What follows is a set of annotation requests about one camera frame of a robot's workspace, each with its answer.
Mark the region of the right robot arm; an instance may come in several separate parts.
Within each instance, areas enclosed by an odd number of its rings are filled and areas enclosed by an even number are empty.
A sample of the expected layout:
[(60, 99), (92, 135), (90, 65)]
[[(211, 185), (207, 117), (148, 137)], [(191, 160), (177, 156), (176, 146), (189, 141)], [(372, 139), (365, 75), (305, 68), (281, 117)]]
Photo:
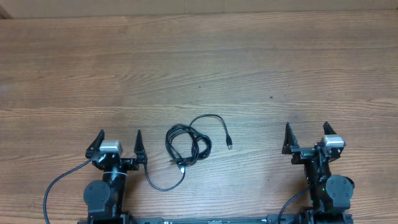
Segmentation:
[[(352, 216), (345, 211), (351, 207), (355, 184), (349, 177), (330, 171), (330, 163), (340, 158), (346, 143), (328, 122), (324, 122), (323, 131), (321, 140), (312, 147), (300, 147), (290, 123), (285, 126), (282, 153), (292, 155), (293, 165), (304, 166), (308, 187), (285, 203), (278, 214), (278, 223), (353, 223)], [(306, 193), (311, 207), (301, 209), (296, 215), (283, 214), (290, 203)]]

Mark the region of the black USB cable short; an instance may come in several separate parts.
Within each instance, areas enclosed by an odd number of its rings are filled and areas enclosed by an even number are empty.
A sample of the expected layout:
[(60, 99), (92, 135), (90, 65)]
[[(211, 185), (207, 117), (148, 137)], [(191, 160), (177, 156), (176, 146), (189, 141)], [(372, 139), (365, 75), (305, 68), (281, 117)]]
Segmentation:
[(154, 164), (144, 166), (150, 186), (161, 192), (168, 192), (178, 187), (186, 177), (186, 168), (175, 164)]

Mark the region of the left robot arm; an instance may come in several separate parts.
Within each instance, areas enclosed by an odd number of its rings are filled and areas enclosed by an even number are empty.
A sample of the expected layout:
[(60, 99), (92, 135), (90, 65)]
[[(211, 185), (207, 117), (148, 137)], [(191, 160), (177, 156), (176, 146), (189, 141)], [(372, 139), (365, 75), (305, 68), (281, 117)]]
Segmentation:
[(135, 158), (123, 158), (123, 148), (118, 140), (106, 140), (102, 129), (85, 152), (85, 157), (103, 171), (101, 180), (89, 183), (83, 199), (88, 207), (87, 223), (133, 224), (136, 219), (123, 210), (127, 173), (139, 170), (147, 163), (142, 134), (137, 132), (134, 146)]

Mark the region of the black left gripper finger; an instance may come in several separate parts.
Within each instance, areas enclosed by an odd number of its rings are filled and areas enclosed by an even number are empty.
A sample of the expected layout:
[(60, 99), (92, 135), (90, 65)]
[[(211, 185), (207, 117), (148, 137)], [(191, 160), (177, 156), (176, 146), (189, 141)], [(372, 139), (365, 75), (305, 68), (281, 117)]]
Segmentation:
[(142, 140), (142, 133), (139, 129), (136, 136), (136, 142), (134, 146), (134, 153), (136, 154), (137, 162), (140, 164), (147, 163), (147, 154), (144, 148), (143, 140)]
[(102, 129), (99, 134), (97, 135), (96, 139), (89, 145), (85, 152), (85, 157), (86, 158), (92, 158), (95, 154), (95, 152), (100, 150), (100, 145), (102, 141), (104, 140), (105, 132)]

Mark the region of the black USB cable long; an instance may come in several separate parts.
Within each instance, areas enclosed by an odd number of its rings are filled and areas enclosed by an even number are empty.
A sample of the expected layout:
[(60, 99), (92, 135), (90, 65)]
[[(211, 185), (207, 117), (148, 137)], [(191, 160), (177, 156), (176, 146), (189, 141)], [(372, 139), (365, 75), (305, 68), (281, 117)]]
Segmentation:
[[(178, 166), (192, 166), (196, 162), (210, 156), (213, 148), (211, 138), (193, 127), (193, 124), (197, 120), (208, 117), (216, 118), (221, 122), (226, 136), (226, 146), (229, 150), (233, 148), (233, 140), (229, 134), (225, 120), (217, 114), (203, 114), (193, 118), (189, 124), (178, 123), (167, 131), (165, 135), (165, 148), (171, 156), (170, 162), (176, 163)], [(190, 138), (190, 154), (188, 156), (182, 156), (174, 146), (174, 140), (181, 135), (187, 135)]]

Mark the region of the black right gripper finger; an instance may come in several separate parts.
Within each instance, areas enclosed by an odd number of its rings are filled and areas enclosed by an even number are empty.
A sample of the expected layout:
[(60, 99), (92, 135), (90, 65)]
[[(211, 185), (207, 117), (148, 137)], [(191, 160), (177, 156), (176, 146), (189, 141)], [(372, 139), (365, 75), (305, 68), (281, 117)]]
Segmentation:
[(299, 151), (299, 144), (289, 122), (285, 125), (285, 138), (282, 146), (282, 154), (295, 154)]
[(329, 122), (325, 121), (323, 124), (324, 135), (334, 135), (336, 132), (333, 130)]

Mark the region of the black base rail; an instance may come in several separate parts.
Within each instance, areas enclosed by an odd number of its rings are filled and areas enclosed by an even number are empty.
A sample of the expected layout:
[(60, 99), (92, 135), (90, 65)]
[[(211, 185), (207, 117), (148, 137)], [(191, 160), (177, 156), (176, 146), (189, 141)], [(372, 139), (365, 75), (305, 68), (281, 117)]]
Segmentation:
[(240, 218), (137, 218), (138, 224), (303, 224), (305, 223), (300, 215), (287, 214), (279, 218), (278, 214), (266, 217), (240, 217)]

